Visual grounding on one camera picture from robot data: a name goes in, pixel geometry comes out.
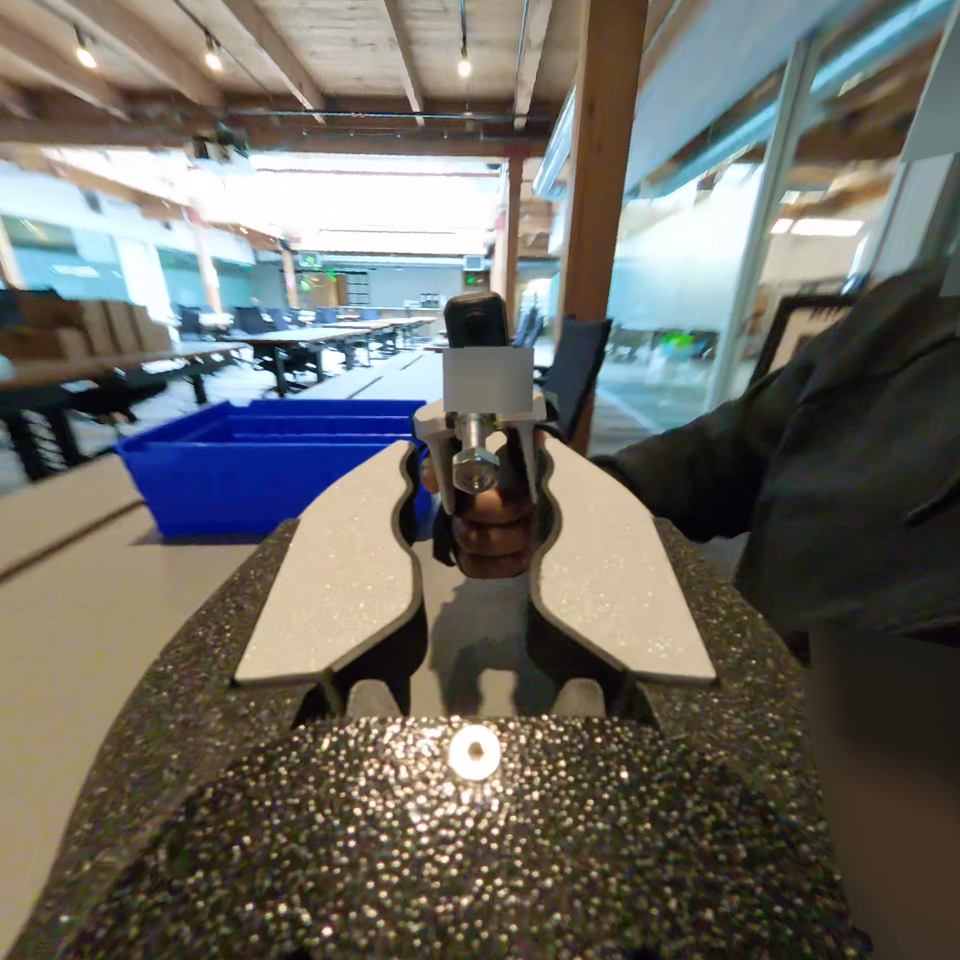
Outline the long wooden work table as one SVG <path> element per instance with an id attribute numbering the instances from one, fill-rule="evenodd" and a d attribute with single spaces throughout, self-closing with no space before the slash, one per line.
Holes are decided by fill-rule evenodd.
<path id="1" fill-rule="evenodd" d="M 240 342 L 180 342 L 166 351 L 90 356 L 75 361 L 3 358 L 1 417 L 20 470 L 30 483 L 70 471 L 88 462 L 78 447 L 68 412 L 78 399 L 106 391 L 123 400 L 122 414 L 134 407 L 137 393 L 156 384 L 184 380 L 198 405 L 208 402 L 205 378 L 237 360 Z"/>

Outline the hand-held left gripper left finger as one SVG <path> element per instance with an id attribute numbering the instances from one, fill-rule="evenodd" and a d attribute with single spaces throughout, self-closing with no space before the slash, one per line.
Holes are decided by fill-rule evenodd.
<path id="1" fill-rule="evenodd" d="M 240 688 L 357 682 L 390 690 L 402 714 L 426 658 L 417 534 L 419 450 L 398 440 L 324 490 L 301 514 L 234 671 Z"/>

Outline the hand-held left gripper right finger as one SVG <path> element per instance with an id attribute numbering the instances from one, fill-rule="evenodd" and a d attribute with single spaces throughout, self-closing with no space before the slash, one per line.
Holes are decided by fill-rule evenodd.
<path id="1" fill-rule="evenodd" d="M 717 671 L 649 510 L 547 435 L 536 444 L 547 533 L 529 570 L 527 646 L 560 690 L 589 681 L 614 715 L 637 685 L 713 688 Z"/>

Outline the wooden support post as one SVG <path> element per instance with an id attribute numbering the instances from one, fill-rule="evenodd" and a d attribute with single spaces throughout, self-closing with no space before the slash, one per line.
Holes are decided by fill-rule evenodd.
<path id="1" fill-rule="evenodd" d="M 648 8 L 647 1 L 583 5 L 557 347 L 568 319 L 596 324 L 607 318 Z"/>
<path id="2" fill-rule="evenodd" d="M 520 248 L 523 158 L 511 157 L 507 171 L 507 202 L 503 232 L 503 298 L 510 328 L 515 327 Z"/>

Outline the stack of cardboard boxes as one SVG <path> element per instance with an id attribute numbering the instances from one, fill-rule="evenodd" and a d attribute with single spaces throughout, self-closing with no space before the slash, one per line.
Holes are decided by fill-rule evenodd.
<path id="1" fill-rule="evenodd" d="M 64 299 L 52 291 L 1 291 L 1 354 L 11 363 L 167 353 L 167 325 L 140 305 Z"/>

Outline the black office chair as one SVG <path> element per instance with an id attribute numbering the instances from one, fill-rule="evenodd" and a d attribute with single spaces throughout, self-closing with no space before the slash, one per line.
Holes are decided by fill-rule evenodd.
<path id="1" fill-rule="evenodd" d="M 538 380 L 546 401 L 546 424 L 567 444 L 574 440 L 604 362 L 613 321 L 565 318 L 554 358 Z"/>

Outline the person's right forearm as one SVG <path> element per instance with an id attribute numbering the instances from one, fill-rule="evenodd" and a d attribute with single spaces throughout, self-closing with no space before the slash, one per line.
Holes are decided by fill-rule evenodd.
<path id="1" fill-rule="evenodd" d="M 588 462 L 690 541 L 746 534 L 797 406 L 797 390 L 780 380 L 765 378 L 684 426 Z"/>

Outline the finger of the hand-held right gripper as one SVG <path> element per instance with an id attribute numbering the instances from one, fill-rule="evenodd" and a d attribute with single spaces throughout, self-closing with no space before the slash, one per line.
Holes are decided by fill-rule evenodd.
<path id="1" fill-rule="evenodd" d="M 519 414 L 511 423 L 518 483 L 533 505 L 542 500 L 546 471 L 543 420 L 536 414 Z"/>
<path id="2" fill-rule="evenodd" d="M 448 516 L 455 515 L 457 497 L 453 481 L 453 460 L 460 452 L 456 419 L 456 414 L 445 410 L 441 399 L 419 407 L 413 414 L 414 437 L 426 445 L 439 501 Z"/>

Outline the person's right hand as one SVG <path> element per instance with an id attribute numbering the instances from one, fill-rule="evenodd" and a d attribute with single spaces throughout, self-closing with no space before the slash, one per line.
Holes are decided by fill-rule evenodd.
<path id="1" fill-rule="evenodd" d="M 453 513 L 438 506 L 433 520 L 434 559 L 470 579 L 521 575 L 541 541 L 538 506 L 529 491 L 520 447 L 508 440 L 497 458 L 495 486 L 477 494 L 457 490 Z"/>

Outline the blue plastic bin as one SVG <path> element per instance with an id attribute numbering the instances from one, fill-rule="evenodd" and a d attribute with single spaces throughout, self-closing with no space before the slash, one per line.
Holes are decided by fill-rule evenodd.
<path id="1" fill-rule="evenodd" d="M 221 402 L 120 439 L 121 458 L 169 540 L 255 538 L 334 482 L 413 438 L 422 399 Z"/>

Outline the silver hex nut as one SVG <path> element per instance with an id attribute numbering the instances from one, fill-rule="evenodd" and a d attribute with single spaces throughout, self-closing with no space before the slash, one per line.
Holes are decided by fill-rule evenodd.
<path id="1" fill-rule="evenodd" d="M 453 457 L 452 481 L 456 489 L 478 496 L 498 486 L 499 470 L 497 454 L 486 447 L 467 447 Z"/>

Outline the row of dark office chairs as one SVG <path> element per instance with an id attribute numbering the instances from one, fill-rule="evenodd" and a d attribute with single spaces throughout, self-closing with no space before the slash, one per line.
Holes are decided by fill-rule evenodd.
<path id="1" fill-rule="evenodd" d="M 175 310 L 174 330 L 179 339 L 192 341 L 234 341 L 236 330 L 259 334 L 297 328 L 318 327 L 322 324 L 339 321 L 383 319 L 380 312 L 373 308 L 354 308 L 322 306 L 316 309 L 264 308 L 261 306 L 239 306 L 225 313 L 202 311 L 199 308 L 177 306 Z M 266 363 L 259 363 L 251 350 L 251 363 L 258 369 L 267 371 Z M 322 364 L 328 354 L 335 354 L 337 361 L 333 367 L 335 373 L 347 372 L 344 357 L 336 350 L 326 350 Z"/>

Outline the black picture frame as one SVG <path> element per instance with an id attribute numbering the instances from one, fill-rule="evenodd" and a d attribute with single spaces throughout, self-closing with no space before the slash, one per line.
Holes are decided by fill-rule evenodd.
<path id="1" fill-rule="evenodd" d="M 782 298 L 774 313 L 748 386 L 779 370 L 808 342 L 844 319 L 858 300 L 856 294 L 792 294 Z"/>

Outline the row of office tables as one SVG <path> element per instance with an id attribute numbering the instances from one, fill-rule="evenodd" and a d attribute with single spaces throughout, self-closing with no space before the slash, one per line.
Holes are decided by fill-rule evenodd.
<path id="1" fill-rule="evenodd" d="M 323 364 L 325 351 L 342 354 L 342 366 L 347 372 L 368 368 L 380 354 L 394 356 L 413 349 L 418 331 L 441 318 L 438 311 L 410 310 L 398 317 L 344 319 L 259 334 L 236 330 L 233 341 L 250 348 L 257 362 L 266 363 L 274 381 L 271 391 L 283 399 L 305 389 L 302 383 L 290 378 L 296 372 L 313 374 L 317 384 L 330 378 Z"/>

